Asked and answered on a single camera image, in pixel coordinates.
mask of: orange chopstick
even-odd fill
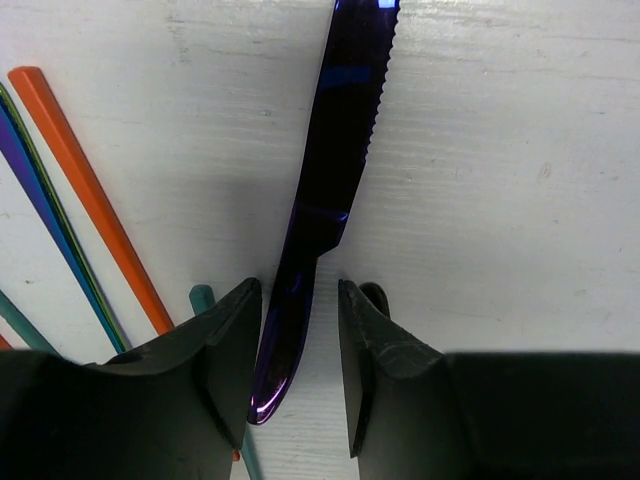
[[[18,67],[8,76],[149,320],[158,334],[168,332],[173,328],[169,314],[42,71],[37,67]]]
[[[7,342],[2,335],[0,335],[0,350],[13,350],[9,342]]]

